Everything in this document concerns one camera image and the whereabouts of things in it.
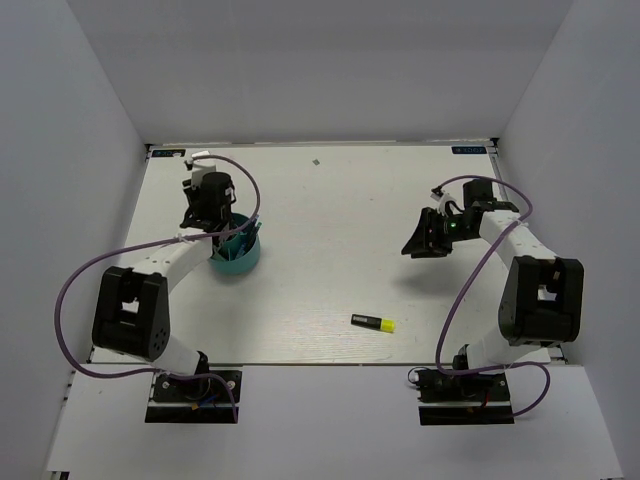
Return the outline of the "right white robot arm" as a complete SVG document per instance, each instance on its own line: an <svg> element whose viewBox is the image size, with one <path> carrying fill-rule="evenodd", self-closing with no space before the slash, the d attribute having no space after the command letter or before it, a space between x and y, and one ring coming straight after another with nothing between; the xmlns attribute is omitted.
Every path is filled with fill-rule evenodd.
<svg viewBox="0 0 640 480"><path fill-rule="evenodd" d="M457 294L442 330L447 332L467 292L488 260L497 256L508 270L498 306L497 324L483 337L461 348L450 368L453 390L472 399L488 385L487 374L527 364L527 355L574 342L580 332L584 266L547 248L529 229L531 201L519 209L494 195L498 180L462 175L463 201L456 202L442 185L431 191L437 207L422 209L418 225L402 249L413 259L444 258L455 244L483 240L489 248Z"/></svg>

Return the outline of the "left blue corner label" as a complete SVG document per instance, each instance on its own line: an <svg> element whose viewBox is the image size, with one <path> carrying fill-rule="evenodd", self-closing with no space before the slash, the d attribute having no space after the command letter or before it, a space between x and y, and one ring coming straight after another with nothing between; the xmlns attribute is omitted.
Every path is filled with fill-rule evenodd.
<svg viewBox="0 0 640 480"><path fill-rule="evenodd" d="M186 154L185 149L156 149L151 152L152 158L182 158Z"/></svg>

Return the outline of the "blue corner label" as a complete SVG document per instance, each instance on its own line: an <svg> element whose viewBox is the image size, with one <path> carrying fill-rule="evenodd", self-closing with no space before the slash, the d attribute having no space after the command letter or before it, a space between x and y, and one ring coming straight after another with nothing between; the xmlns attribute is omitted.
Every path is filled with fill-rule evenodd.
<svg viewBox="0 0 640 480"><path fill-rule="evenodd" d="M186 154L185 149L156 149L151 152L152 158L182 158Z"/></svg>
<svg viewBox="0 0 640 480"><path fill-rule="evenodd" d="M452 146L452 153L454 155L486 155L487 150L484 146Z"/></svg>

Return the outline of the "yellow black highlighter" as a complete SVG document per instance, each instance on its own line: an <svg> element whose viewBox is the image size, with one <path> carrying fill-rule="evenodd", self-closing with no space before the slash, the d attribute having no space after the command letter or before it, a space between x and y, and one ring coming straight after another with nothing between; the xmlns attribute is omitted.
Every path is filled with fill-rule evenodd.
<svg viewBox="0 0 640 480"><path fill-rule="evenodd" d="M395 331L395 323L392 320L385 318L352 314L350 323L354 326L385 333L393 333Z"/></svg>

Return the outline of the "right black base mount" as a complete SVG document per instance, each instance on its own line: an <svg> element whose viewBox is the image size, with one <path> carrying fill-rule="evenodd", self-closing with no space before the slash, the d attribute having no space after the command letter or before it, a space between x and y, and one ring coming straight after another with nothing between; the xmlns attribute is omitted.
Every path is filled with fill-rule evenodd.
<svg viewBox="0 0 640 480"><path fill-rule="evenodd" d="M417 367L407 374L417 393L421 426L490 426L515 423L505 374L448 376Z"/></svg>

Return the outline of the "right blue corner label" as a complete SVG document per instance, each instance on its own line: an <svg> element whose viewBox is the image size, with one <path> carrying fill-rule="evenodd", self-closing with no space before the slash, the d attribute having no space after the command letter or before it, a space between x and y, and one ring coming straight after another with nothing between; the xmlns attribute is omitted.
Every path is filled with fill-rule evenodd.
<svg viewBox="0 0 640 480"><path fill-rule="evenodd" d="M487 150L484 146L452 146L452 153L454 155L486 155Z"/></svg>

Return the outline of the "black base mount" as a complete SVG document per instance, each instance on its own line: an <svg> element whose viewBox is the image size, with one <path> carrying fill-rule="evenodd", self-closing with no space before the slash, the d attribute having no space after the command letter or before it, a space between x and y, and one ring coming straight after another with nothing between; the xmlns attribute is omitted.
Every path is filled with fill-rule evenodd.
<svg viewBox="0 0 640 480"><path fill-rule="evenodd" d="M417 393L421 426L490 426L515 423L505 374L448 376L417 367L407 374Z"/></svg>
<svg viewBox="0 0 640 480"><path fill-rule="evenodd" d="M161 374L153 379L146 407L147 424L235 424L242 387L241 370L214 370L216 379L180 382Z"/></svg>

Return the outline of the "blue capped pen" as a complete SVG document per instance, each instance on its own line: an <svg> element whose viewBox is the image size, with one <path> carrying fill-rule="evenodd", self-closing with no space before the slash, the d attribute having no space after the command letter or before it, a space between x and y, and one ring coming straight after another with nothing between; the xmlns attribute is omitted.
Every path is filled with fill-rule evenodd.
<svg viewBox="0 0 640 480"><path fill-rule="evenodd" d="M248 230L248 232L246 233L246 235L244 236L241 242L241 245L236 253L236 259L243 257L246 253L248 253L251 250L251 248L255 244L255 241L258 237L258 232L261 226L262 226L262 223L260 221L254 222L252 224L251 228Z"/></svg>

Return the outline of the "teal round desk organizer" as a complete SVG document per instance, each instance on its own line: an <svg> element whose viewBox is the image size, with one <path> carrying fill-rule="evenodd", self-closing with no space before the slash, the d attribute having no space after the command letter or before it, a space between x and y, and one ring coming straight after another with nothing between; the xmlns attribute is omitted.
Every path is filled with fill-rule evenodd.
<svg viewBox="0 0 640 480"><path fill-rule="evenodd" d="M222 275L248 273L258 263L261 254L259 231L261 223L254 219L240 233L229 237L209 262Z"/></svg>

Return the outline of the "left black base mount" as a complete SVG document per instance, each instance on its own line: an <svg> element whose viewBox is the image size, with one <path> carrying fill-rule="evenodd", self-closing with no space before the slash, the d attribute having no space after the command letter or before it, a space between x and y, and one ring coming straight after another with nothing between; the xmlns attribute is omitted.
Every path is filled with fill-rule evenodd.
<svg viewBox="0 0 640 480"><path fill-rule="evenodd" d="M241 370L214 370L216 379L180 382L161 374L153 379L146 407L147 424L235 424L242 387Z"/></svg>

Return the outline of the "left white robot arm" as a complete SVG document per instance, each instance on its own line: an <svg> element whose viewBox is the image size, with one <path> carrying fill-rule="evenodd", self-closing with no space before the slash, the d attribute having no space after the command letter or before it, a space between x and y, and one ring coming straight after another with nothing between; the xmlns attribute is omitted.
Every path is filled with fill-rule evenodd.
<svg viewBox="0 0 640 480"><path fill-rule="evenodd" d="M189 206L178 241L164 245L131 267L110 267L102 276L92 328L97 347L122 353L177 376L177 387L199 399L211 387L205 355L171 333L169 295L214 253L219 240L189 235L227 232L235 187L223 172L204 174L185 188Z"/></svg>

